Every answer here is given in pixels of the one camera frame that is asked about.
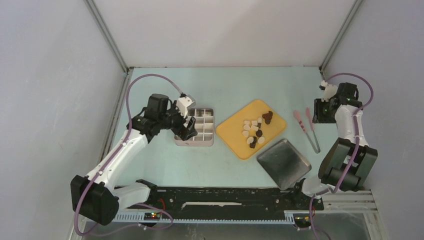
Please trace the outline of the silver metal box lid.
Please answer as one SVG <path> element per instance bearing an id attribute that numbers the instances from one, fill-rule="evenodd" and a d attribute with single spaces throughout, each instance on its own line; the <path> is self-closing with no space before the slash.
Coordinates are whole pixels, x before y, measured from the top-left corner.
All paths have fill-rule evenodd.
<path id="1" fill-rule="evenodd" d="M 280 190 L 293 186 L 312 169 L 311 163 L 286 138 L 259 154 L 256 160 Z"/>

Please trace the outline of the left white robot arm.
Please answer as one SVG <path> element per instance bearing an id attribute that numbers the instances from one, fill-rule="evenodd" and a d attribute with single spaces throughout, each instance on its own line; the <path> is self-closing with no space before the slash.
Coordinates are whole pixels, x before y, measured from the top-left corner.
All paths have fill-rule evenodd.
<path id="1" fill-rule="evenodd" d="M 196 101 L 186 94 L 171 101 L 163 94 L 152 94 L 141 112 L 128 122 L 119 142 L 106 157 L 85 176 L 76 175 L 70 183 L 72 208 L 80 215 L 103 226 L 108 225 L 118 211 L 142 204 L 153 208 L 158 194 L 152 186 L 136 181 L 116 188 L 117 181 L 133 158 L 162 130 L 170 130 L 181 140 L 189 140 L 198 132 L 196 119 L 189 117 L 189 109 Z"/>

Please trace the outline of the yellow plastic tray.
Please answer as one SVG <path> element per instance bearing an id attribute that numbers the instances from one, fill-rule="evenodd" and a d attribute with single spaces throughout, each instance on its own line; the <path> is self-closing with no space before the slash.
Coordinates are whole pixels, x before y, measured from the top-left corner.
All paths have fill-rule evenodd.
<path id="1" fill-rule="evenodd" d="M 257 137 L 256 131 L 247 130 L 249 131 L 249 136 L 244 137 L 242 134 L 245 131 L 244 121 L 250 121 L 249 126 L 251 128 L 252 121 L 258 121 L 258 118 L 268 111 L 273 112 L 271 123 L 266 124 L 265 119 L 263 119 L 261 128 L 258 129 L 262 130 L 262 137 L 265 138 L 265 141 L 262 144 L 256 142 L 255 148 L 250 148 L 250 145 L 247 144 L 247 139 L 249 137 Z M 215 133 L 240 160 L 244 161 L 256 154 L 286 128 L 287 122 L 275 110 L 271 109 L 264 101 L 256 99 L 218 125 L 215 128 Z"/>

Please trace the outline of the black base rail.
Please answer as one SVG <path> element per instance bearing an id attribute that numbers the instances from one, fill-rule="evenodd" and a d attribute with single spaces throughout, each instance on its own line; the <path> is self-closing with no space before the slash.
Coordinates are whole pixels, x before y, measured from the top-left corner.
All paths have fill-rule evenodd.
<path id="1" fill-rule="evenodd" d="M 164 210 L 166 220 L 188 222 L 265 222 L 288 220 L 287 213 L 322 211 L 324 204 L 304 195 L 300 187 L 181 187 L 157 186 L 139 179 L 150 188 L 146 204 Z"/>

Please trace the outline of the white compartment chocolate box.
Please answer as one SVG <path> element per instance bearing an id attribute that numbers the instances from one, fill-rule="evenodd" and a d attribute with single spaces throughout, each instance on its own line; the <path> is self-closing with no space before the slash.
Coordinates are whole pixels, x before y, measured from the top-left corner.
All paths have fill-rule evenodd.
<path id="1" fill-rule="evenodd" d="M 187 120 L 195 118 L 195 130 L 197 135 L 183 141 L 174 136 L 174 142 L 180 147 L 211 147 L 214 144 L 215 115 L 209 107 L 195 107 L 188 111 Z"/>

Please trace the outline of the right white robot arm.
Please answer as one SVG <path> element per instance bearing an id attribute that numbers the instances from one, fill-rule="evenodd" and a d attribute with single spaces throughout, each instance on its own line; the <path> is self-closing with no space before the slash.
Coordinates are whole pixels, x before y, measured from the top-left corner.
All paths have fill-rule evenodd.
<path id="1" fill-rule="evenodd" d="M 322 160 L 317 175 L 304 180 L 302 189 L 291 194 L 291 204 L 297 209 L 308 206 L 312 196 L 360 191 L 378 157 L 378 151 L 365 139 L 364 105 L 359 101 L 357 86 L 348 82 L 336 86 L 322 81 L 320 89 L 323 97 L 314 100 L 309 123 L 334 123 L 338 138 Z"/>

